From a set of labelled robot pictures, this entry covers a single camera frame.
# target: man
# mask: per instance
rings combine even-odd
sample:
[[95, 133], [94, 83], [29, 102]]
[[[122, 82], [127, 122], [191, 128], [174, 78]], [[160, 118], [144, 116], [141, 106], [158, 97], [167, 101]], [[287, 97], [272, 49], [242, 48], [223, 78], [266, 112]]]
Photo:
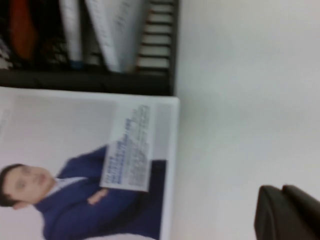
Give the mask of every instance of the man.
[[153, 160], [149, 192], [99, 186], [108, 147], [70, 159], [53, 178], [41, 167], [7, 166], [0, 173], [0, 206], [34, 205], [47, 240], [115, 234], [160, 238], [166, 161]]

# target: magazine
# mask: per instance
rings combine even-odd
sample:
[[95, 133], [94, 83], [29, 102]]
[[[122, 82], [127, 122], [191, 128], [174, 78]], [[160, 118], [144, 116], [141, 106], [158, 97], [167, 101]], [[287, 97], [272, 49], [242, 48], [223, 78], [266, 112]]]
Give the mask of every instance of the magazine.
[[85, 0], [107, 68], [132, 72], [150, 10], [148, 0]]
[[169, 240], [179, 100], [0, 87], [3, 240]]

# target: black object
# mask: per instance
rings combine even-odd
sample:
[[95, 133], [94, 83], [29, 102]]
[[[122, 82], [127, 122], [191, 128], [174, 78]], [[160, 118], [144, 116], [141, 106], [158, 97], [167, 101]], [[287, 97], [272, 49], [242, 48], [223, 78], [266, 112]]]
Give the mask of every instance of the black object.
[[259, 190], [257, 240], [320, 240], [320, 202], [292, 185]]
[[175, 92], [176, 54], [180, 0], [151, 0], [154, 5], [173, 7], [169, 68], [138, 68], [134, 73], [111, 73], [103, 63], [86, 66], [82, 71], [52, 67], [47, 70], [0, 70], [0, 86], [81, 92], [173, 96]]

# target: book spine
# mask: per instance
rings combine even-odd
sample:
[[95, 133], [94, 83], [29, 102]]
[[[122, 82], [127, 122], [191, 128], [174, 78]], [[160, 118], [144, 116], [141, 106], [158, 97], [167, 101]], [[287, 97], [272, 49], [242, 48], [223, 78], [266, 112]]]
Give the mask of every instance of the book spine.
[[79, 0], [59, 0], [67, 52], [72, 68], [83, 66]]
[[122, 69], [116, 54], [111, 23], [108, 22], [104, 1], [106, 0], [85, 0], [105, 64], [110, 71], [120, 73]]

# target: blue suit jacket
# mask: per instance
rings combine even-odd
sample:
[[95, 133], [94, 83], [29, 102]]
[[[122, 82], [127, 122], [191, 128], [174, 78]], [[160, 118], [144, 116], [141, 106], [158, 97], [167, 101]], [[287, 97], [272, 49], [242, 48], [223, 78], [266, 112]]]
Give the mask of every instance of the blue suit jacket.
[[57, 178], [86, 177], [35, 205], [44, 218], [47, 240], [82, 240], [137, 234], [158, 240], [166, 172], [165, 160], [152, 161], [149, 192], [110, 189], [95, 205], [107, 147], [70, 159]]

